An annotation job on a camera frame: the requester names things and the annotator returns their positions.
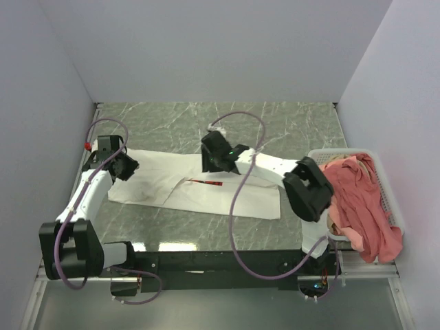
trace white cloth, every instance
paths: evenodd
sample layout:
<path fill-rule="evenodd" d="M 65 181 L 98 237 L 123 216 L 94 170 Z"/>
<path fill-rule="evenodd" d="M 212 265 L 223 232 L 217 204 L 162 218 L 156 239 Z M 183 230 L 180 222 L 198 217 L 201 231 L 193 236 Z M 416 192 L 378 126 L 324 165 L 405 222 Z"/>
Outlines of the white cloth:
<path fill-rule="evenodd" d="M 128 181 L 116 180 L 109 200 L 227 215 L 242 176 L 234 173 L 203 173 L 201 155 L 178 155 L 157 151 L 128 150 L 140 167 Z M 222 186 L 189 181 L 222 182 Z M 237 199 L 234 215 L 280 219 L 278 186 L 250 176 Z"/>

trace red clothing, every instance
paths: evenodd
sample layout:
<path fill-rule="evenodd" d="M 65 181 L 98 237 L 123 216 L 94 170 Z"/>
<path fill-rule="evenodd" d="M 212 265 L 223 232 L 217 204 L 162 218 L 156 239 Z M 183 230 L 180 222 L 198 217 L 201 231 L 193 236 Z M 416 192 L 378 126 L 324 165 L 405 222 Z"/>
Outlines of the red clothing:
<path fill-rule="evenodd" d="M 368 174 L 358 164 L 361 161 Z M 372 263 L 379 256 L 380 263 L 392 261 L 402 250 L 402 233 L 390 226 L 388 215 L 380 203 L 380 187 L 373 160 L 366 153 L 358 153 L 323 170 L 335 190 L 335 214 L 332 219 L 339 228 L 351 228 L 362 236 L 364 251 L 360 256 Z"/>

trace marble tabletop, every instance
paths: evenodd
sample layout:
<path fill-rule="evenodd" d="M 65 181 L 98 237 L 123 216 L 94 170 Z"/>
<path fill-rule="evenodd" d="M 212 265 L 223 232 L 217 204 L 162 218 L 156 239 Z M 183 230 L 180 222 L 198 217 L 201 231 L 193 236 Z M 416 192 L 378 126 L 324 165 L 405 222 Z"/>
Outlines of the marble tabletop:
<path fill-rule="evenodd" d="M 263 152 L 301 159 L 312 149 L 346 147 L 330 102 L 141 102 L 98 105 L 99 118 L 117 118 L 129 128 L 131 149 L 200 153 L 206 127 L 230 111 L 250 111 L 266 123 Z M 245 115 L 221 121 L 232 145 L 256 144 L 261 127 Z M 123 130 L 113 122 L 96 126 L 94 137 Z M 280 190 L 281 219 L 237 217 L 234 237 L 240 250 L 298 249 L 300 219 Z M 228 216 L 110 202 L 100 207 L 94 228 L 102 242 L 131 241 L 136 250 L 230 250 Z"/>

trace white wall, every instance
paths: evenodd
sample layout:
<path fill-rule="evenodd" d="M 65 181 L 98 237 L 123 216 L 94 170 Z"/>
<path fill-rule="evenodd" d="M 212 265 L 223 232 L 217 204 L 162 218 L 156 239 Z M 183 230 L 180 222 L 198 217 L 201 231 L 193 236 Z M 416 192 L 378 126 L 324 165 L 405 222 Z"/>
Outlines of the white wall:
<path fill-rule="evenodd" d="M 397 259 L 418 329 L 440 322 L 440 2 L 394 0 L 338 111 L 379 153 L 406 223 Z"/>
<path fill-rule="evenodd" d="M 18 329 L 39 226 L 67 203 L 93 104 L 37 1 L 0 2 L 0 320 Z"/>
<path fill-rule="evenodd" d="M 391 0 L 40 0 L 95 101 L 339 101 Z"/>

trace white plastic basket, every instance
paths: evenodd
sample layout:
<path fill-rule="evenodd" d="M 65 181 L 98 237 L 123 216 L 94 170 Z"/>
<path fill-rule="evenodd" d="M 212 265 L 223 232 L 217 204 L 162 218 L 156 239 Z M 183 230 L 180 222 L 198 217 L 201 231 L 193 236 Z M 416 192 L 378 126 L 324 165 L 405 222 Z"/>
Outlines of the white plastic basket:
<path fill-rule="evenodd" d="M 327 163 L 332 157 L 336 155 L 352 155 L 354 153 L 366 153 L 368 154 L 374 161 L 374 165 L 376 167 L 376 177 L 379 182 L 380 187 L 380 201 L 382 203 L 382 207 L 384 210 L 390 211 L 391 215 L 388 217 L 388 222 L 391 226 L 399 227 L 401 230 L 401 234 L 404 234 L 404 222 L 402 219 L 402 214 L 400 213 L 399 207 L 397 206 L 397 202 L 395 201 L 393 191 L 391 190 L 390 184 L 386 179 L 384 168 L 382 167 L 382 163 L 379 160 L 379 157 L 374 154 L 374 152 L 367 149 L 358 149 L 358 148 L 328 148 L 328 149 L 315 149 L 309 152 L 309 157 L 313 158 L 313 160 L 318 164 Z M 348 241 L 345 236 L 334 236 L 335 239 L 339 241 Z"/>

